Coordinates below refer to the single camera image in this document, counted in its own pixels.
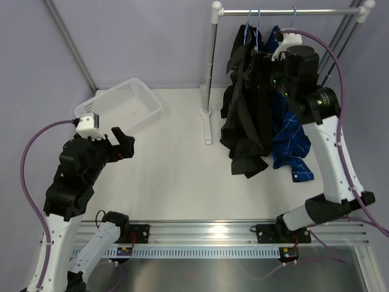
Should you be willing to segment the dark pinstriped shirt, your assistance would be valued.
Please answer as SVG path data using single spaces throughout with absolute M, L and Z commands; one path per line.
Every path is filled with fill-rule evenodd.
M 230 150 L 232 174 L 249 179 L 268 167 L 263 158 L 269 154 L 263 151 L 245 97 L 243 74 L 249 44 L 243 44 L 244 29 L 245 25 L 238 29 L 226 66 L 232 84 L 223 95 L 220 113 L 225 123 L 221 128 L 220 143 Z

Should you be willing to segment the light blue hanger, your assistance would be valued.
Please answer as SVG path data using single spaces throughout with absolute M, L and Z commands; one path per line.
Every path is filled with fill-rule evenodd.
M 291 21 L 291 23 L 290 23 L 288 29 L 294 29 L 294 28 L 295 28 L 294 24 L 295 24 L 296 16 L 297 16 L 297 7 L 294 6 L 294 7 L 293 7 L 293 18 L 292 18 L 292 21 Z
M 255 28 L 255 51 L 260 51 L 260 42 L 261 42 L 261 33 L 260 33 L 260 24 L 261 24 L 261 9 L 260 6 L 257 7 L 258 9 L 258 21 Z
M 244 29 L 244 40 L 243 40 L 243 44 L 247 44 L 249 42 L 251 42 L 251 29 L 250 29 L 250 18 L 251 18 L 251 15 L 252 15 L 252 9 L 249 10 L 248 12 L 248 16 L 247 16 L 247 21 L 246 21 L 246 25 L 245 25 L 245 29 Z

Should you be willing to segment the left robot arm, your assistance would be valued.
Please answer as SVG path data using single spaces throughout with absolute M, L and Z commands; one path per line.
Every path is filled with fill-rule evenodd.
M 105 252 L 115 242 L 129 239 L 128 216 L 110 211 L 82 250 L 71 256 L 78 227 L 103 168 L 134 156 L 135 139 L 118 127 L 111 131 L 117 145 L 112 145 L 107 136 L 94 141 L 79 134 L 65 143 L 43 210 L 36 211 L 43 238 L 26 291 L 86 291 L 88 279 Z

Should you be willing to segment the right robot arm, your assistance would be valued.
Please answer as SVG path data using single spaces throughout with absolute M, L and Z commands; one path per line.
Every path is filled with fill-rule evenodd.
M 259 52 L 259 88 L 287 100 L 293 114 L 288 127 L 297 123 L 315 152 L 323 181 L 323 192 L 309 198 L 304 205 L 279 215 L 275 235 L 283 242 L 297 231 L 327 223 L 365 210 L 375 202 L 373 192 L 359 182 L 343 137 L 341 108 L 331 88 L 318 85 L 319 55 L 312 47 L 293 45 L 274 53 Z

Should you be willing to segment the plain black shirt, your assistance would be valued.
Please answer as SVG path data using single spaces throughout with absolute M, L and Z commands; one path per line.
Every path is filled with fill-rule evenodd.
M 252 26 L 248 28 L 246 43 L 249 44 L 249 49 L 243 74 L 245 97 L 263 151 L 268 155 L 272 149 L 272 110 L 269 96 L 261 86 L 266 54 L 262 51 L 264 43 L 261 40 L 261 34 Z

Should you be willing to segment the blue plaid shirt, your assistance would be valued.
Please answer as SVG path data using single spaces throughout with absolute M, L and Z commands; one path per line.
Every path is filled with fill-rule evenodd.
M 290 111 L 287 100 L 275 89 L 267 90 L 272 113 L 272 150 L 273 169 L 288 166 L 292 180 L 302 183 L 314 180 L 314 174 L 303 159 L 311 149 L 311 142 Z

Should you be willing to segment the white plastic basket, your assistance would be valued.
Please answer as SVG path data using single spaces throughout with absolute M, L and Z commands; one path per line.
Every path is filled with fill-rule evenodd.
M 111 128 L 119 127 L 133 136 L 160 117 L 162 104 L 147 85 L 131 78 L 95 97 L 79 104 L 74 113 L 96 113 L 100 117 L 100 130 L 112 136 Z

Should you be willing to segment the metal clothes rack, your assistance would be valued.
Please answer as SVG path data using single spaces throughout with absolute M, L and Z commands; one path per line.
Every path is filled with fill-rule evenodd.
M 225 9 L 221 2 L 212 3 L 211 29 L 210 29 L 210 48 L 208 50 L 207 74 L 205 83 L 200 86 L 203 90 L 203 98 L 200 109 L 200 116 L 203 122 L 205 145 L 210 145 L 212 139 L 212 126 L 210 109 L 210 94 L 212 88 L 213 67 L 215 59 L 216 40 L 218 33 L 218 24 L 221 17 L 226 16 L 297 16 L 297 15 L 342 15 L 338 29 L 336 30 L 329 47 L 340 57 L 347 46 L 350 44 L 353 36 L 358 29 L 367 20 L 372 9 L 375 8 L 375 1 L 352 1 L 348 8 L 344 9 L 249 9 L 249 10 L 229 10 Z

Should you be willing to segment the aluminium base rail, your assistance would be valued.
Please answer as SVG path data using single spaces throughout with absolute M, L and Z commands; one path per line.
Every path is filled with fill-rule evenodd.
M 273 220 L 132 220 L 148 224 L 150 246 L 255 246 L 253 226 Z M 367 246 L 367 229 L 362 223 L 333 221 L 309 228 L 328 246 Z

